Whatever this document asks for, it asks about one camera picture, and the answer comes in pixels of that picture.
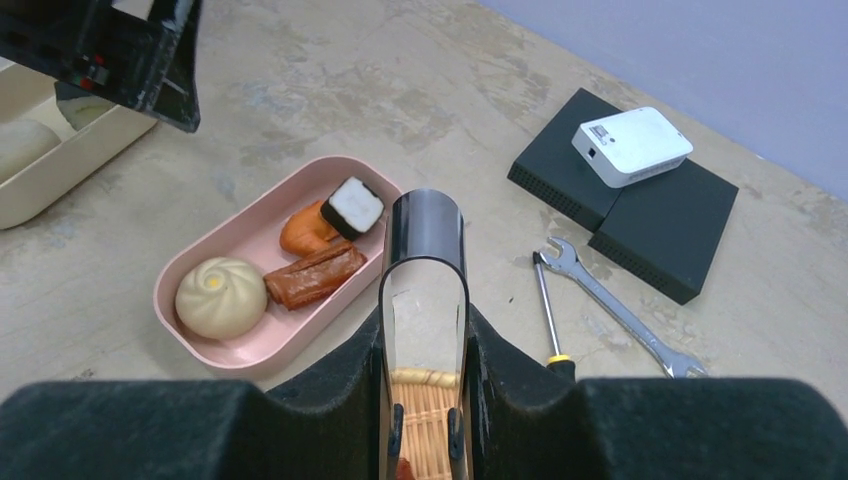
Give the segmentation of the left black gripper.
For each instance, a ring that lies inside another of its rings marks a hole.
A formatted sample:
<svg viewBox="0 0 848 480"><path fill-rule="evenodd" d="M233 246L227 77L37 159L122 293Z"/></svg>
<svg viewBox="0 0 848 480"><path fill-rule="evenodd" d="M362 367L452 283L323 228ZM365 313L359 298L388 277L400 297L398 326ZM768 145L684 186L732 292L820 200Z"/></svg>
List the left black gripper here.
<svg viewBox="0 0 848 480"><path fill-rule="evenodd" d="M144 18L112 1L4 1L3 58L182 131L201 116L195 81L199 1L155 1Z"/></svg>

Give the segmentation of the black metal tongs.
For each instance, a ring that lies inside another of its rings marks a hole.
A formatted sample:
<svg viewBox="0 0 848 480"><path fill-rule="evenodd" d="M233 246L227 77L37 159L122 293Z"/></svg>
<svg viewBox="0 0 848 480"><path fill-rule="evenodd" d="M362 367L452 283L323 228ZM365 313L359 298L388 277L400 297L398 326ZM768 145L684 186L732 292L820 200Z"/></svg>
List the black metal tongs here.
<svg viewBox="0 0 848 480"><path fill-rule="evenodd" d="M389 213L379 286L387 388L395 393L413 360L452 373L456 392L447 412L445 446L454 479L466 479L463 381L468 325L464 218L447 194L419 188Z"/></svg>

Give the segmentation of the white black sushi piece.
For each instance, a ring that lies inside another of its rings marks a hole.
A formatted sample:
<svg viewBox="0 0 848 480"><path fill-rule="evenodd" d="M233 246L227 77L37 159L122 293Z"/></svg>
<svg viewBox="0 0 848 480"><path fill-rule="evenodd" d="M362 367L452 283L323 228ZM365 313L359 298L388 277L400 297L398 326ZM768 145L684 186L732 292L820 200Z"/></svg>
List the white black sushi piece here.
<svg viewBox="0 0 848 480"><path fill-rule="evenodd" d="M382 199L362 180L351 176L323 202L320 214L344 239L354 241L377 224L384 210Z"/></svg>

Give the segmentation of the pink lunch box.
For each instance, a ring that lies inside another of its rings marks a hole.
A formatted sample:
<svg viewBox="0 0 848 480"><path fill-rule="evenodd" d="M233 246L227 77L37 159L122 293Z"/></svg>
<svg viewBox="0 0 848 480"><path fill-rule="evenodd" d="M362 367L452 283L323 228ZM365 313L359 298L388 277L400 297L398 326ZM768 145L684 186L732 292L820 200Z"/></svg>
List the pink lunch box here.
<svg viewBox="0 0 848 480"><path fill-rule="evenodd" d="M285 222L296 211L327 198L351 176L368 185L386 206L391 206L401 194L388 177L361 160L319 157L200 237L163 268L154 287L156 315L163 327L213 375L260 381L284 370L380 276L386 222L380 220L356 240L368 261L336 293L296 312L271 303L255 328L233 340L205 339L183 326L174 306L181 279L201 262L219 256L245 260L264 273L294 261L294 256L284 252L278 243Z"/></svg>

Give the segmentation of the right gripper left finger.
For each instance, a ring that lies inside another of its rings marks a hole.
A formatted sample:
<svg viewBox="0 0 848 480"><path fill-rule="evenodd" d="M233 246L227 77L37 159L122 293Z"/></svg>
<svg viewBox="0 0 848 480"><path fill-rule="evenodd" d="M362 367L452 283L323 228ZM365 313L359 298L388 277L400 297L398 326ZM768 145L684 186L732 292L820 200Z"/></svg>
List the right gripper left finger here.
<svg viewBox="0 0 848 480"><path fill-rule="evenodd" d="M243 380L56 381L1 406L5 479L375 479L381 428L371 314L263 391Z"/></svg>

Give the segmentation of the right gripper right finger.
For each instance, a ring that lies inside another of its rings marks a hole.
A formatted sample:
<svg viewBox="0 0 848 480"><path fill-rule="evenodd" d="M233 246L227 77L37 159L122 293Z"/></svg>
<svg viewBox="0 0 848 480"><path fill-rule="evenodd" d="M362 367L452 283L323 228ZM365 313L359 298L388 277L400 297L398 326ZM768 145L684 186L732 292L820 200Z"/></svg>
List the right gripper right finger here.
<svg viewBox="0 0 848 480"><path fill-rule="evenodd" d="M847 429L817 390L763 378L569 381L469 312L477 479L843 479Z"/></svg>

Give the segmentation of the dark red sausage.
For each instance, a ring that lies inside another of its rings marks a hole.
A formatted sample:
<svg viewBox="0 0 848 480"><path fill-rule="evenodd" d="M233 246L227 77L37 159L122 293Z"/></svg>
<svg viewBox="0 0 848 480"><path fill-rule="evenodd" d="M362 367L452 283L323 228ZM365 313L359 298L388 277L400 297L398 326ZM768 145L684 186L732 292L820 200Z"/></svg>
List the dark red sausage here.
<svg viewBox="0 0 848 480"><path fill-rule="evenodd" d="M367 262L349 241L310 254L263 277L270 298L297 310L332 295Z"/></svg>

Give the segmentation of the orange fried chicken piece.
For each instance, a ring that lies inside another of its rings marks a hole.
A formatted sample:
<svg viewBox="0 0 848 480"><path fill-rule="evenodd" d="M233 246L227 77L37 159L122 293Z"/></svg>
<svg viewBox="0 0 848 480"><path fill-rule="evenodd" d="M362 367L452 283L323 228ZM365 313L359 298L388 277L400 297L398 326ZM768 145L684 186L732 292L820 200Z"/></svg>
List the orange fried chicken piece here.
<svg viewBox="0 0 848 480"><path fill-rule="evenodd" d="M283 251L306 257L330 247L339 233L322 217L323 204L318 200L288 219L279 236Z"/></svg>

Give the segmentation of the woven bamboo basket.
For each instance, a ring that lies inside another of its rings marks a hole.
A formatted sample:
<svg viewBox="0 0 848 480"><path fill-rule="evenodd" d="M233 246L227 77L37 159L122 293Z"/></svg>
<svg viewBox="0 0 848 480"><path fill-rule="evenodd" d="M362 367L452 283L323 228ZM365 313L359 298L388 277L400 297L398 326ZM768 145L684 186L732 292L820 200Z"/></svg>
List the woven bamboo basket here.
<svg viewBox="0 0 848 480"><path fill-rule="evenodd" d="M458 376L399 367L390 373L395 403L404 408L400 456L416 479L450 479L448 412L458 395Z"/></svg>

